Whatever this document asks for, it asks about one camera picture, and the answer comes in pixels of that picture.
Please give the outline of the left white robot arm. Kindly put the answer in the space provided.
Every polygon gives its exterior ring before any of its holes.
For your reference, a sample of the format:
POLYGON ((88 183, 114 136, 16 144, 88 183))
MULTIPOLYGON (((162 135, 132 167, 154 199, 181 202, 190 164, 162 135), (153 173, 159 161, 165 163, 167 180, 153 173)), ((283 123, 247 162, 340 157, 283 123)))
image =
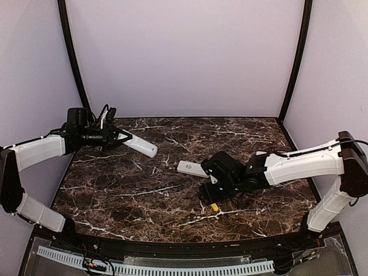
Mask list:
POLYGON ((45 184, 25 185, 26 171, 34 166, 68 156, 82 147, 93 146, 112 150, 126 145, 154 157, 157 147, 138 136, 113 125, 116 108, 105 105, 98 119, 86 108, 69 108, 67 121, 44 136, 1 148, 1 206, 6 213, 18 216, 33 225, 59 233, 59 242, 69 251, 81 246, 72 219, 35 198, 36 190, 45 184))

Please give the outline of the yellow handled screwdriver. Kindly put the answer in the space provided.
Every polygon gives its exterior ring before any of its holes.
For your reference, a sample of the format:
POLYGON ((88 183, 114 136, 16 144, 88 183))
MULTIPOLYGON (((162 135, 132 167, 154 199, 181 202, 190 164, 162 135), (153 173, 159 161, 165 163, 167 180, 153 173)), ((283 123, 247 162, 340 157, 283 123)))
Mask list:
POLYGON ((220 210, 219 210, 219 207, 217 206, 217 204, 216 203, 213 203, 213 204, 211 204, 211 208, 216 212, 216 213, 218 213, 220 210))

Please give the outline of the white remote with battery bay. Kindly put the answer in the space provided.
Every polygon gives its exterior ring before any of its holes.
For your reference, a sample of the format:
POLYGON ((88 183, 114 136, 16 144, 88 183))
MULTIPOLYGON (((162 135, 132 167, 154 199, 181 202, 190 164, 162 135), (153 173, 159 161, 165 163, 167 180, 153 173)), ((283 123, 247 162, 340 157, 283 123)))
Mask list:
POLYGON ((133 135, 132 138, 128 141, 123 142, 126 146, 136 150, 150 158, 156 156, 158 147, 136 135, 133 135))

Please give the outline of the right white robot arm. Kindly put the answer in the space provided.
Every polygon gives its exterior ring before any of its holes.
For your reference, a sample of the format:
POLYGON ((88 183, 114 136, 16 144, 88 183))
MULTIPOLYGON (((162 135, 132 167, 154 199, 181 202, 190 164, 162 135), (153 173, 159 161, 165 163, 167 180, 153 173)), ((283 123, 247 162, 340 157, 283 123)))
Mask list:
POLYGON ((200 200, 211 205, 239 193, 268 189, 277 184, 321 175, 336 175, 323 199, 307 215, 305 228, 294 235, 300 250, 309 247, 354 198, 367 195, 367 157, 347 131, 323 145, 294 152, 260 153, 242 164, 224 151, 204 160, 201 167, 216 183, 200 186, 200 200))

